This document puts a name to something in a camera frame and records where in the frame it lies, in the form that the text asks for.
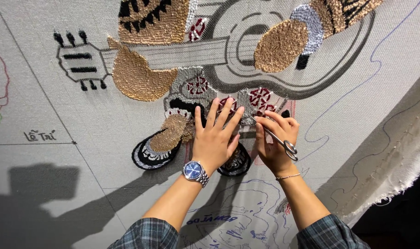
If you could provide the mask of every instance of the bracelet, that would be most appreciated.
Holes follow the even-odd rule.
[[[279,181],[279,180],[282,180],[282,179],[287,179],[287,178],[290,178],[290,177],[293,177],[293,176],[298,176],[298,175],[301,175],[301,173],[295,174],[295,175],[289,175],[289,176],[276,177],[276,181]]]

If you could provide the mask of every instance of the sleeve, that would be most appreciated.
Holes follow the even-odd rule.
[[[178,232],[164,220],[143,218],[136,221],[108,249],[174,249]]]
[[[297,235],[302,249],[370,249],[351,229],[334,214],[323,217]]]

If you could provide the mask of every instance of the watch face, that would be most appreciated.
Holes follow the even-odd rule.
[[[184,174],[190,179],[196,179],[201,175],[202,167],[198,162],[188,162],[184,167]]]

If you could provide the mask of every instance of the right hand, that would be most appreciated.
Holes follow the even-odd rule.
[[[265,138],[265,126],[274,133],[281,141],[288,140],[296,145],[299,123],[292,117],[283,118],[277,113],[265,111],[265,115],[273,118],[276,122],[265,117],[256,116],[256,148],[259,157],[276,177],[297,174],[297,169],[287,156],[285,149],[273,139],[273,143],[267,143]]]

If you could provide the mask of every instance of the left hand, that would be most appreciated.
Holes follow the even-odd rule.
[[[230,114],[234,99],[227,99],[224,109],[215,123],[219,102],[218,98],[213,100],[205,128],[202,127],[201,108],[199,106],[196,107],[194,115],[196,135],[194,137],[192,160],[201,162],[208,176],[211,176],[218,167],[224,164],[236,150],[240,135],[237,134],[230,144],[229,140],[244,114],[244,107],[241,106],[225,129],[222,129]]]

